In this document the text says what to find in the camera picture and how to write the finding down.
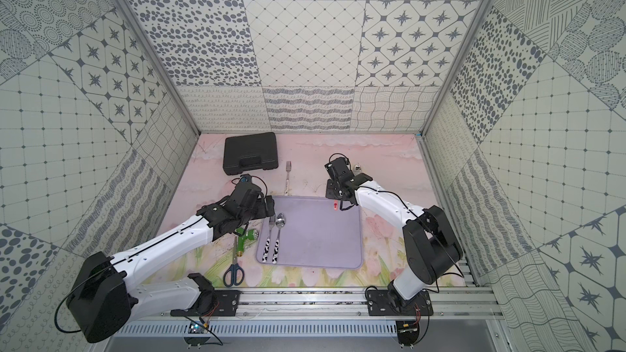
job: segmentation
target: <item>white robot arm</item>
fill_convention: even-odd
[[[426,285],[446,272],[463,255],[441,209],[404,203],[370,176],[354,175],[347,157],[326,165],[330,175],[326,197],[371,209],[402,229],[408,267],[387,286],[389,306],[397,313],[412,309]],[[264,196],[252,177],[244,174],[230,196],[198,210],[175,228],[139,246],[106,257],[93,254],[82,265],[67,307],[90,343],[113,335],[124,324],[170,311],[173,316],[202,316],[215,308],[211,282],[198,273],[155,285],[141,283],[157,270],[196,247],[235,233],[250,220],[274,215],[274,200]]]
[[[403,231],[408,266],[387,286],[389,305],[395,312],[402,313],[413,307],[416,296],[424,287],[435,283],[461,259],[463,250],[439,207],[425,209],[405,203],[367,174],[355,176],[349,168],[350,160],[340,155],[325,165],[330,176],[326,197],[340,200],[341,210],[355,205],[370,209]],[[344,201],[352,205],[343,208]]]
[[[129,250],[107,257],[91,255],[82,264],[67,307],[87,341],[110,337],[128,321],[170,311],[173,316],[201,316],[216,306],[211,282],[199,273],[170,283],[140,283],[185,253],[234,233],[251,220],[274,215],[274,200],[264,196],[244,174],[231,195],[198,210],[175,228]],[[61,307],[59,304],[54,322]]]

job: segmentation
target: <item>lavender plastic tray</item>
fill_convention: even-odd
[[[355,270],[363,264],[361,212],[358,207],[335,211],[334,200],[299,196],[274,196],[276,214],[285,214],[276,265]],[[269,232],[263,220],[257,261],[272,264],[278,228],[272,229],[267,262],[261,262]]]

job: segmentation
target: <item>green spray nozzle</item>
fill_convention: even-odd
[[[238,234],[243,234],[244,229],[239,227],[235,230]],[[259,237],[259,231],[256,229],[249,229],[244,235],[237,239],[237,255],[241,257],[244,254],[244,244],[246,241],[254,241]]]

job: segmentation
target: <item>pink tulip print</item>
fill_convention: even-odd
[[[203,205],[230,194],[234,185],[222,169],[224,139],[229,135],[203,134],[193,151],[170,207],[161,223],[159,234],[178,225]],[[327,173],[324,164],[332,153],[348,156],[352,165],[359,164],[385,189],[403,200],[423,207],[436,204],[433,188],[426,173],[416,138],[412,135],[277,135],[278,168],[255,170],[269,194],[282,195],[285,190],[285,163],[292,162],[289,177],[290,195],[324,197]],[[296,268],[261,264],[255,258],[257,242],[246,242],[239,264],[246,272],[241,287],[338,287],[386,286],[406,267],[402,231],[370,210],[361,209],[363,227],[363,266],[358,270]],[[261,228],[253,221],[250,228]],[[233,239],[224,237],[198,248],[157,271],[150,283],[173,281],[189,272],[204,274],[217,287],[231,265]],[[445,276],[440,285],[464,286],[455,276]]]

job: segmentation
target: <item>scissors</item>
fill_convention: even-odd
[[[240,267],[239,262],[237,262],[237,238],[238,237],[235,235],[235,243],[233,245],[233,263],[230,266],[230,268],[224,272],[224,277],[222,278],[222,281],[224,282],[225,287],[232,287],[233,285],[238,286],[244,282],[244,277],[246,277],[246,274],[244,273],[244,269]],[[241,279],[237,281],[237,273],[239,271],[241,271]],[[226,276],[229,273],[231,274],[231,277],[230,277],[231,281],[230,283],[226,283]]]

